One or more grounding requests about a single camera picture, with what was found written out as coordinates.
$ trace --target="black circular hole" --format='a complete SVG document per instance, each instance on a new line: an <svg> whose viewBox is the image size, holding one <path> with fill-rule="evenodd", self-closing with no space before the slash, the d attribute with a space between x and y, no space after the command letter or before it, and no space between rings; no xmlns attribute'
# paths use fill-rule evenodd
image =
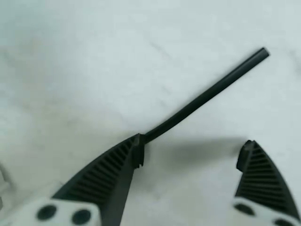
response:
<svg viewBox="0 0 301 226"><path fill-rule="evenodd" d="M88 210L76 211L72 216L72 222L75 225L83 225L87 223L91 218L91 212Z"/></svg>
<svg viewBox="0 0 301 226"><path fill-rule="evenodd" d="M236 204L234 206L235 209L247 214L247 215L250 215L250 216L255 216L255 213L254 211L251 209L251 207L248 207L244 204Z"/></svg>
<svg viewBox="0 0 301 226"><path fill-rule="evenodd" d="M291 222L288 222L284 219L278 219L278 220L275 220L275 225L279 225L279 226L293 226L293 224Z"/></svg>
<svg viewBox="0 0 301 226"><path fill-rule="evenodd" d="M48 220L55 215L56 206L54 205L47 205L42 207L37 214L37 218L39 220Z"/></svg>

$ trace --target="black rod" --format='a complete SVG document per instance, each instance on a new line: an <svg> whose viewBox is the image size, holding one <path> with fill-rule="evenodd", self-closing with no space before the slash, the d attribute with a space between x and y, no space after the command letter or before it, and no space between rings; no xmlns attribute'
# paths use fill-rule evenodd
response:
<svg viewBox="0 0 301 226"><path fill-rule="evenodd" d="M260 50L258 50L255 54L253 54L251 57L249 57L241 65L239 65L232 72L230 72L228 75L223 77L212 87L207 89L204 93L202 93L197 98L195 98L193 101L191 101L189 104L187 104L184 108L182 108L179 112L177 112L171 118L169 118L168 120L166 120L165 122L163 122L162 124L157 126L156 128L154 128L151 131L149 131L148 133L146 133L145 134L145 143L148 143L148 142L156 139L157 137L159 137L166 131L170 130L172 127L174 127L178 123L180 123L182 120L184 120L186 117L188 117L191 113L193 113L195 110L197 110L203 104L205 104L207 101L209 101L210 99L215 97L217 94L222 92L229 85L234 83L237 79L239 79L241 76L246 74L248 71L250 71L252 68L254 68L256 65L258 65L260 62L262 62L268 56L269 56L269 53L265 48L261 48Z"/></svg>

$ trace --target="white table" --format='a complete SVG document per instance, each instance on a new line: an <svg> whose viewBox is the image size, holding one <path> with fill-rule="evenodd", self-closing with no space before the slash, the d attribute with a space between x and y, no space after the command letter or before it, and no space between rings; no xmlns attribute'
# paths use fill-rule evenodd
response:
<svg viewBox="0 0 301 226"><path fill-rule="evenodd" d="M121 225L222 225L256 140L301 206L301 2L3 0L6 208L144 133L257 49L271 56L147 147Z"/></svg>

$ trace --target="black plastic stick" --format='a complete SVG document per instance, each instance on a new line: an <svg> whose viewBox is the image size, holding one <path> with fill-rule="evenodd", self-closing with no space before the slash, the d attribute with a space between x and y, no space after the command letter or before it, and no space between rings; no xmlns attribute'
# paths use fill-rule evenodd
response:
<svg viewBox="0 0 301 226"><path fill-rule="evenodd" d="M249 57L246 61L244 61L236 69L234 69L232 72L230 72L224 78L222 78L219 82L214 84L212 87L210 87L204 93L202 93L197 98L195 98L193 101L191 101L189 104L187 104L184 108L182 108L179 112L177 112L171 118L169 118L168 120L166 120L165 122L163 122L162 124L157 126L156 128L154 128L151 131L149 131L148 133L146 133L145 134L145 143L148 143L148 142L156 139L157 137L159 137L166 131L170 130L172 127L174 127L176 124L178 124L183 119L188 117L191 113L193 113L195 110L197 110L203 104L205 104L207 101L209 101L210 99L215 97L217 94L222 92L229 85L234 83L237 79L239 79L241 76L246 74L248 71L250 71L256 65L258 65L261 61L266 59L268 56L269 56L269 53L265 48L261 48L260 50L258 50L255 54L253 54L251 57Z"/></svg>

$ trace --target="ribbed texture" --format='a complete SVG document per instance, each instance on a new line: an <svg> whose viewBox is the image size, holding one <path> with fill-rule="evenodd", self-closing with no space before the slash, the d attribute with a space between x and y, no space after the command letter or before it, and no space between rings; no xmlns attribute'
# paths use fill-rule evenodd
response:
<svg viewBox="0 0 301 226"><path fill-rule="evenodd" d="M103 154L65 194L69 199L103 206L111 195L135 137Z"/></svg>
<svg viewBox="0 0 301 226"><path fill-rule="evenodd" d="M237 196L265 205L274 210L286 211L285 195L265 152L257 145L251 153Z"/></svg>

